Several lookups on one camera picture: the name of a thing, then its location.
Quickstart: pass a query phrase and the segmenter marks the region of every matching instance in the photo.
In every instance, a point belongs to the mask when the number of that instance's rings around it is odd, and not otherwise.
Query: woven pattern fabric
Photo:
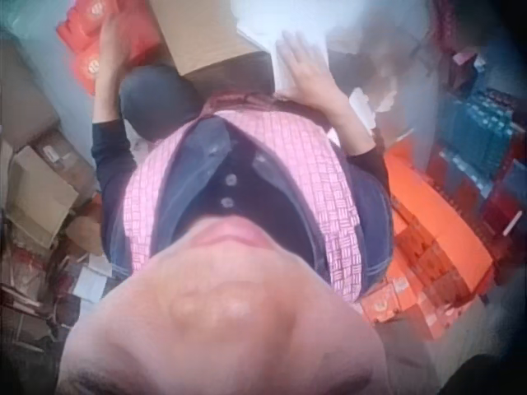
[[[361,252],[355,233],[360,224],[346,175],[324,130],[298,115],[258,110],[216,113],[260,142],[282,162],[305,197],[324,235],[335,292],[354,301],[361,290]],[[161,182],[189,124],[160,144],[134,173],[124,199],[124,230],[130,239],[133,268],[150,258],[150,243]]]

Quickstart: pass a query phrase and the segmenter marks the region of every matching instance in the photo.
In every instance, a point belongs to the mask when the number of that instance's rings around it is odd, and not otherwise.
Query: button
[[[233,208],[234,207],[234,200],[232,200],[230,197],[224,197],[222,199],[222,206],[224,208]]]
[[[225,177],[225,184],[229,187],[234,187],[238,183],[238,177],[236,174],[229,174]]]

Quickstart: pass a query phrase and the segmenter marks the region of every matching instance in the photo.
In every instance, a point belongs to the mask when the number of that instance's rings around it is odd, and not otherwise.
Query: lips
[[[259,249],[273,249],[273,244],[261,228],[239,216],[228,216],[212,223],[190,240],[190,247],[205,247],[226,241]]]

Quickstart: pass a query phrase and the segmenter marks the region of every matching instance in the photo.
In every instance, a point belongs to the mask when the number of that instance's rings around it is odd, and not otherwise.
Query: leg
[[[164,65],[135,68],[121,83],[119,95],[123,117],[149,142],[167,138],[203,107],[192,84]]]

